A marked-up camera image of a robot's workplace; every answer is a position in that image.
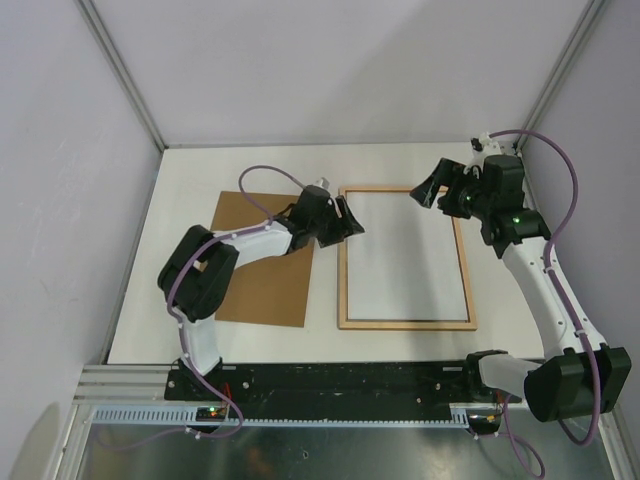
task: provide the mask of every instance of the white table surface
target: white table surface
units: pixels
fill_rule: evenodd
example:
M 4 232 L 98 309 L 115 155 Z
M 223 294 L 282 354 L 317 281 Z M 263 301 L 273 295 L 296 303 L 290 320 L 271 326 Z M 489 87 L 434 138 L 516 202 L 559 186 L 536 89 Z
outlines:
M 255 164 L 283 168 L 303 183 L 319 177 L 332 193 L 348 185 L 414 186 L 441 157 L 466 162 L 467 143 L 327 145 L 170 149 L 155 191 L 118 321 L 109 363 L 171 363 L 180 355 L 175 320 L 156 286 L 158 273 L 194 224 L 209 226 L 222 190 L 237 190 L 238 175 Z M 246 178 L 254 192 L 297 194 L 275 172 Z M 313 255 L 304 328 L 217 322 L 224 361 L 348 362 L 463 359 L 470 352 L 503 349 L 542 357 L 533 317 L 515 280 L 482 242 L 480 223 L 461 221 L 478 330 L 475 332 L 342 331 L 337 328 L 337 248 Z

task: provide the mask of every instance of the small white object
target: small white object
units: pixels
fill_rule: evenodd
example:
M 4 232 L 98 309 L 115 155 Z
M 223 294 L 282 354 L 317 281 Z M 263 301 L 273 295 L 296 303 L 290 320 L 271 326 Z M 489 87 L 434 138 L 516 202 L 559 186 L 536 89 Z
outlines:
M 220 362 L 220 353 L 215 343 L 215 322 L 211 318 L 195 323 L 185 322 L 184 335 L 189 352 L 183 352 L 182 356 L 185 359 L 191 358 L 191 362 L 185 363 L 191 363 L 201 375 L 206 375 Z
M 478 136 L 478 141 L 480 142 L 480 145 L 482 145 L 482 151 L 477 152 L 473 150 L 473 160 L 471 160 L 465 167 L 465 173 L 469 172 L 469 170 L 471 170 L 474 166 L 477 166 L 478 168 L 480 168 L 480 170 L 482 170 L 484 168 L 485 158 L 490 157 L 491 155 L 502 154 L 502 150 L 500 149 L 500 144 L 498 143 L 498 141 L 489 137 L 489 134 L 487 132 L 481 133 L 480 136 Z
M 329 180 L 327 180 L 324 177 L 320 177 L 318 180 L 315 181 L 314 185 L 316 187 L 320 187 L 323 188 L 324 190 L 329 190 Z
M 539 363 L 514 358 L 511 355 L 487 355 L 478 362 L 482 383 L 491 388 L 525 398 L 524 379 L 531 370 L 540 367 Z

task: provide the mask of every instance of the perforated metal strip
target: perforated metal strip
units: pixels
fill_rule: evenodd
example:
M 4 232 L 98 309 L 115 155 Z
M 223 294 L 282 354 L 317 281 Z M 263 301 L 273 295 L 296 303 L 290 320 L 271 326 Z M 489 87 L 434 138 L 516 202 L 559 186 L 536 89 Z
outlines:
M 198 407 L 188 406 L 127 406 L 113 405 L 99 407 L 93 423 L 110 425 L 219 425 L 221 420 L 196 421 Z M 237 420 L 228 420 L 226 425 L 237 424 Z M 245 426 L 268 427 L 402 427 L 402 428 L 468 428 L 469 420 L 464 408 L 451 408 L 451 420 L 431 421 L 343 421 L 343 420 L 271 420 L 245 419 Z

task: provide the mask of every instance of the white panel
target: white panel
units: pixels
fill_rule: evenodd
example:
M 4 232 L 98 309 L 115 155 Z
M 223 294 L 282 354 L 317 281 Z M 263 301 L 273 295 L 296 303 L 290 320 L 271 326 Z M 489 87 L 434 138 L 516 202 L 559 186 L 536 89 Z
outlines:
M 289 171 L 303 182 L 324 176 L 340 185 L 412 185 L 440 157 L 466 162 L 469 144 L 325 145 L 169 149 L 165 152 L 138 247 L 110 363 L 171 363 L 180 355 L 176 321 L 156 284 L 160 270 L 192 225 L 209 225 L 218 196 L 238 188 L 238 175 L 258 163 Z M 247 189 L 296 194 L 274 172 L 252 172 Z M 540 358 L 542 343 L 511 274 L 482 242 L 480 222 L 461 221 L 478 330 L 473 332 L 346 331 L 338 329 L 337 247 L 315 248 L 304 328 L 217 322 L 225 362 L 349 362 L 445 360 L 500 348 Z M 414 252 L 398 252 L 402 261 Z M 371 278 L 369 284 L 377 281 Z
M 580 196 L 558 257 L 589 319 L 634 367 L 621 404 L 640 450 L 640 2 L 612 2 L 540 127 L 575 163 Z M 562 160 L 535 139 L 525 160 L 555 227 L 570 201 Z
M 450 217 L 407 193 L 347 201 L 366 229 L 347 240 L 350 320 L 468 320 Z
M 159 154 L 73 2 L 3 2 L 0 32 L 0 478 L 31 480 L 104 341 Z
M 520 126 L 587 0 L 97 0 L 165 141 Z

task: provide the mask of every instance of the white board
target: white board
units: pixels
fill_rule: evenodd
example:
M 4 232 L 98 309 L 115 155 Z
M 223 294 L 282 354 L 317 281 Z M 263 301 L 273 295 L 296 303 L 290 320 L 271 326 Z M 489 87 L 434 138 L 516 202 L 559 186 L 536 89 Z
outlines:
M 468 321 L 453 223 L 404 192 L 349 192 L 348 318 Z
M 588 0 L 95 0 L 164 141 L 520 127 Z

